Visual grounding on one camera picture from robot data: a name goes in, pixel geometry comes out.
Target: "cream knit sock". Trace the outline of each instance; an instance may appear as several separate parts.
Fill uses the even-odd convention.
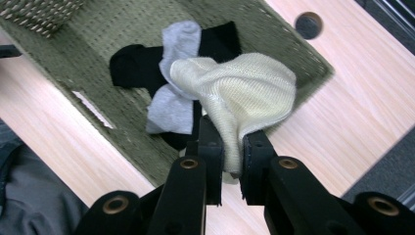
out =
[[[246,134],[286,118],[296,98],[296,76],[274,59],[250,53],[217,64],[211,58],[178,60],[171,79],[199,98],[225,144],[224,170],[242,173]]]

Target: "green basket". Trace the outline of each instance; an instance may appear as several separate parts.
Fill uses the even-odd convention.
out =
[[[160,137],[145,131],[148,93],[112,85],[109,60],[123,46],[161,46],[161,30],[184,20],[194,20],[202,28],[233,21],[245,53],[273,57],[296,74],[295,108],[333,72],[324,58],[263,1],[32,0],[23,1],[25,11],[19,10],[19,6],[8,10],[13,9],[13,2],[20,1],[4,2],[8,5],[1,6],[0,24],[16,46],[155,185],[164,182],[178,155]],[[40,7],[36,5],[39,2],[50,4]],[[45,25],[51,28],[39,29]],[[103,125],[73,91],[86,97],[113,128]]]

